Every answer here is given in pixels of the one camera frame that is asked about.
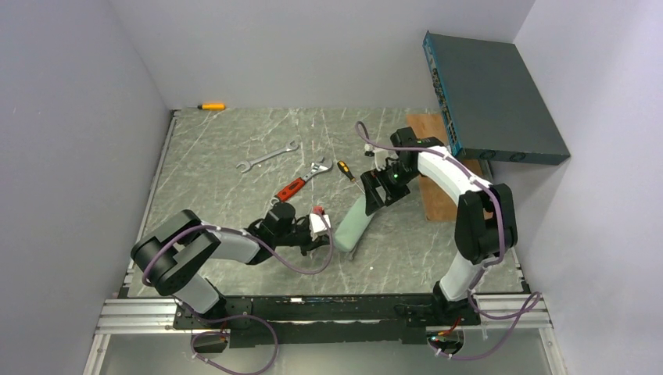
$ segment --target yellow screwdriver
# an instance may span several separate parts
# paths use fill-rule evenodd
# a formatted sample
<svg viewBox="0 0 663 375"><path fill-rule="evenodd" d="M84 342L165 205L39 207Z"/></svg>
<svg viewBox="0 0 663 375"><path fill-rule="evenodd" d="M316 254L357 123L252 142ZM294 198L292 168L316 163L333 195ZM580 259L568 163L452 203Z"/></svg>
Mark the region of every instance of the yellow screwdriver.
<svg viewBox="0 0 663 375"><path fill-rule="evenodd" d="M364 194L364 189L362 189L361 186L359 186L359 184L357 183L357 179L354 178L352 172L350 172L350 168L348 167L346 162L339 160L339 162L337 162L336 165L339 166L341 173L345 174L346 177L349 178L350 182L353 182L359 188L359 190L361 190L361 194Z"/></svg>

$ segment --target adjustable wrench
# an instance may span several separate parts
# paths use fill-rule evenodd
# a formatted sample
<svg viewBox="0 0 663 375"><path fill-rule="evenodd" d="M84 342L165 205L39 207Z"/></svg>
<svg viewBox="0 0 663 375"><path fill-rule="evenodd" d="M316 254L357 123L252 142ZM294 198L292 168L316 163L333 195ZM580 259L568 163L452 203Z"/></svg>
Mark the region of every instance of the adjustable wrench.
<svg viewBox="0 0 663 375"><path fill-rule="evenodd" d="M304 175L303 177L297 177L296 180L286 185L281 189L276 195L271 199L271 204L274 205L277 202L285 202L290 199L299 189L301 189L307 182L310 181L313 176L316 174L328 172L332 169L332 161L328 160L324 162L324 156L320 157L318 161L311 163L311 171Z"/></svg>
<svg viewBox="0 0 663 375"><path fill-rule="evenodd" d="M243 166L244 169L241 170L242 173L249 172L251 170L252 166L255 166L257 163L262 163L267 159L271 159L277 155L283 154L285 152L290 152L290 151L295 151L297 148L299 148L299 144L293 139L292 141L288 142L285 144L284 148L280 148L276 151L272 151L269 154L265 156L261 156L258 159L254 160L245 160L243 162L239 162L235 168L239 168L240 166Z"/></svg>

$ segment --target green foam block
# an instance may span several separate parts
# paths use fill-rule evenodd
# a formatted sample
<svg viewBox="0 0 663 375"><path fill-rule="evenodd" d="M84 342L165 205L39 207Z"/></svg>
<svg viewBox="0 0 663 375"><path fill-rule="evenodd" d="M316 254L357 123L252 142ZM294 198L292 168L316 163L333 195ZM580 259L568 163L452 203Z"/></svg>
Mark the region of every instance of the green foam block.
<svg viewBox="0 0 663 375"><path fill-rule="evenodd" d="M340 252L351 252L366 231L373 215L366 216L366 197L361 195L350 207L346 217L334 232L334 248Z"/></svg>

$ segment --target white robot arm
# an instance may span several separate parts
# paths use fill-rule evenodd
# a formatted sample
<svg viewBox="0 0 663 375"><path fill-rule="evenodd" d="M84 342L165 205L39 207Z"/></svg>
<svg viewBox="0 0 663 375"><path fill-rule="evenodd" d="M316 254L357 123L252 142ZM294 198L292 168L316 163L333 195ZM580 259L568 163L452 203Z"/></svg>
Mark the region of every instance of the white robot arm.
<svg viewBox="0 0 663 375"><path fill-rule="evenodd" d="M493 185L467 169L459 169L460 163L437 138L418 139L412 129L403 128L397 130L390 140L398 159L388 162L384 168L361 175L366 191L366 214L371 215L409 194L407 183L416 176L423 175L435 181L457 206L454 239L458 253L447 273L435 283L433 295L442 305L465 300L468 288L483 264L500 248L493 204L476 183L488 188L500 202L506 248L518 240L511 190L504 184ZM430 152L399 151L398 148L428 148L444 157ZM493 216L485 219L484 211Z"/></svg>

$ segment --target white wall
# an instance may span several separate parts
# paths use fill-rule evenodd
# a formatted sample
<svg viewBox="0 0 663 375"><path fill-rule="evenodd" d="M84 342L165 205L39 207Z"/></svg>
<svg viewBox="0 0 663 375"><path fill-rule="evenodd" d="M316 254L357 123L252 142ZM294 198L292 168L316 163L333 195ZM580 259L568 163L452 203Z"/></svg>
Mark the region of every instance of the white wall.
<svg viewBox="0 0 663 375"><path fill-rule="evenodd" d="M421 43L513 41L534 0L111 0L168 106L436 107Z"/></svg>
<svg viewBox="0 0 663 375"><path fill-rule="evenodd" d="M537 0L515 40L572 157L496 175L571 373L663 366L661 36L658 0Z"/></svg>
<svg viewBox="0 0 663 375"><path fill-rule="evenodd" d="M0 373L81 373L168 111L106 0L0 5Z"/></svg>

